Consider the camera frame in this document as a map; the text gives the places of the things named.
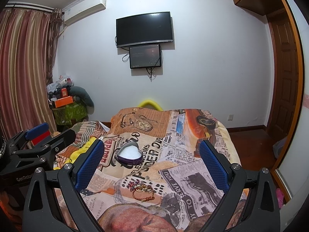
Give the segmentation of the purple heart-shaped tin box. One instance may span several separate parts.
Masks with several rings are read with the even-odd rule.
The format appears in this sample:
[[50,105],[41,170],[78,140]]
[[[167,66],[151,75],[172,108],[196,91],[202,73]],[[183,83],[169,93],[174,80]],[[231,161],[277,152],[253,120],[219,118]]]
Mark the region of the purple heart-shaped tin box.
[[138,143],[128,142],[119,149],[116,159],[126,165],[138,165],[143,161],[143,153],[139,150]]

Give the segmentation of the red white box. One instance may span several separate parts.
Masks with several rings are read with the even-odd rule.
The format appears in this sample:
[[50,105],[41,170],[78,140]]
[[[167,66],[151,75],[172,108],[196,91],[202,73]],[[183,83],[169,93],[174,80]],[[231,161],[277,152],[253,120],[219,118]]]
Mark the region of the red white box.
[[45,139],[50,139],[51,138],[51,133],[50,131],[46,131],[43,134],[37,136],[36,138],[34,138],[31,143],[33,146],[38,145],[40,142],[44,141]]

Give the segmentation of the yellow fleece blanket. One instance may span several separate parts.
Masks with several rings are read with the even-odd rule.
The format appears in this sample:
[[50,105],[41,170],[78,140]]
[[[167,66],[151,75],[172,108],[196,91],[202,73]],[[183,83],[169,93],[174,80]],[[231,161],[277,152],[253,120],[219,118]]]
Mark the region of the yellow fleece blanket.
[[61,169],[66,163],[74,163],[79,155],[87,152],[89,147],[96,141],[96,137],[91,137],[83,147],[78,148],[75,145],[70,145],[55,156],[53,169]]

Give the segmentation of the green patterned storage box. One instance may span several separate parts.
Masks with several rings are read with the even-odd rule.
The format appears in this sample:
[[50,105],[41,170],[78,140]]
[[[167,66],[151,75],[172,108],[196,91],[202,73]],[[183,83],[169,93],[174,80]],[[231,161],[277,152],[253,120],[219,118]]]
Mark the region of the green patterned storage box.
[[72,120],[78,122],[88,116],[87,108],[83,103],[72,103],[52,109],[57,125],[73,125]]

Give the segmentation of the orange box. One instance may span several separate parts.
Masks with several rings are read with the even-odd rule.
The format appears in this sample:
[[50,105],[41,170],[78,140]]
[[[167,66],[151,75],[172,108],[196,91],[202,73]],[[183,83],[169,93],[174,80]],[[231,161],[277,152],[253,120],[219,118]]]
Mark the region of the orange box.
[[67,96],[54,101],[54,107],[59,108],[73,103],[73,97]]

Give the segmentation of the grey plush pillow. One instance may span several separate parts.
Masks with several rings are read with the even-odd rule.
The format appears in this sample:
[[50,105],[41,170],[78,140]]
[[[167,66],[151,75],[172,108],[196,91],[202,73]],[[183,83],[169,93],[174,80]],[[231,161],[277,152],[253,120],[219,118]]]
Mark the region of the grey plush pillow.
[[69,89],[69,93],[71,96],[77,98],[78,102],[82,102],[86,106],[89,114],[94,113],[94,102],[84,88],[72,86]]

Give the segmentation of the striped red curtain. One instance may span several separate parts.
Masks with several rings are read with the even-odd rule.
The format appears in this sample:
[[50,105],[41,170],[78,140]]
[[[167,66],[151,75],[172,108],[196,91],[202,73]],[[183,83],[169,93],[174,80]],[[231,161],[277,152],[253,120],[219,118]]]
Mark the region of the striped red curtain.
[[56,125],[48,103],[62,10],[50,13],[8,8],[1,12],[1,131]]

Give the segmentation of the yellow round cushion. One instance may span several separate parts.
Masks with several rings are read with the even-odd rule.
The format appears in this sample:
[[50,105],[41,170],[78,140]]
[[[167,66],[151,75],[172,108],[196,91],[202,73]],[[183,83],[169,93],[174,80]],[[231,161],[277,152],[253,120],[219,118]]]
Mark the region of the yellow round cushion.
[[138,107],[142,108],[146,108],[147,106],[156,111],[163,111],[163,108],[153,100],[144,100],[138,105]]

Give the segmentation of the newspaper print bed blanket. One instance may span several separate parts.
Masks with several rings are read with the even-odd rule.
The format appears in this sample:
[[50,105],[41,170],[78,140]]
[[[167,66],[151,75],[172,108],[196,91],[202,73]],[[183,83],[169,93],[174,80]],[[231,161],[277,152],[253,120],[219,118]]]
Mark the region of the newspaper print bed blanket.
[[[240,163],[227,129],[201,109],[156,111],[125,108],[110,130],[98,121],[74,126],[84,146],[91,137],[104,142],[104,154],[81,192],[104,231],[200,231],[223,197],[199,156],[208,140],[230,163]],[[119,149],[138,143],[143,161],[117,161]]]

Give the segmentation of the brown wooden door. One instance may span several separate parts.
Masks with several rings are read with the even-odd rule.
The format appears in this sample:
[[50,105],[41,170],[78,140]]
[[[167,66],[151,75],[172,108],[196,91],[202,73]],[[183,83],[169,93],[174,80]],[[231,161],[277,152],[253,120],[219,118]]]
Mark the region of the brown wooden door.
[[285,8],[267,15],[273,55],[274,87],[268,135],[275,141],[288,136],[298,115],[299,96],[299,36],[294,32],[294,21]]

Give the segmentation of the white air conditioner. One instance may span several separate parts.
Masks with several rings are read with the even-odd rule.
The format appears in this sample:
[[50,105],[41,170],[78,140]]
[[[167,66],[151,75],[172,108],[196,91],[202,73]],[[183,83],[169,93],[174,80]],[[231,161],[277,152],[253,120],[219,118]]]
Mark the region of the white air conditioner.
[[77,21],[106,9],[106,0],[83,0],[65,11],[64,23],[70,26]]

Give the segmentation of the wall power socket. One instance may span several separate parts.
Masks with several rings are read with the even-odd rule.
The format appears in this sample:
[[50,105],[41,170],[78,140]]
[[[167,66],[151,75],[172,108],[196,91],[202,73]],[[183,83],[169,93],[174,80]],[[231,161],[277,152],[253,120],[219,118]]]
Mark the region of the wall power socket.
[[233,117],[234,117],[233,114],[228,115],[228,121],[232,121],[232,120],[233,120]]

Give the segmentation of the small wall monitor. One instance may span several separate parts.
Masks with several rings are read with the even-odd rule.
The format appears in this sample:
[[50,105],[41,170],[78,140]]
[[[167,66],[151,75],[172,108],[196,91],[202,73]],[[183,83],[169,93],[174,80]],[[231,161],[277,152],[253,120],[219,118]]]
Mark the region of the small wall monitor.
[[129,62],[131,69],[161,67],[161,46],[146,44],[129,47]]

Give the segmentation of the large wall television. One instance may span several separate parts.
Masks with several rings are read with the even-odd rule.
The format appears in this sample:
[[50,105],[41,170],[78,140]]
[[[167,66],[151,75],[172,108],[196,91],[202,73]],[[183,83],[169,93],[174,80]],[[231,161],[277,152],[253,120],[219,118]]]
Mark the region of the large wall television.
[[171,42],[173,29],[170,12],[146,13],[116,19],[118,48]]

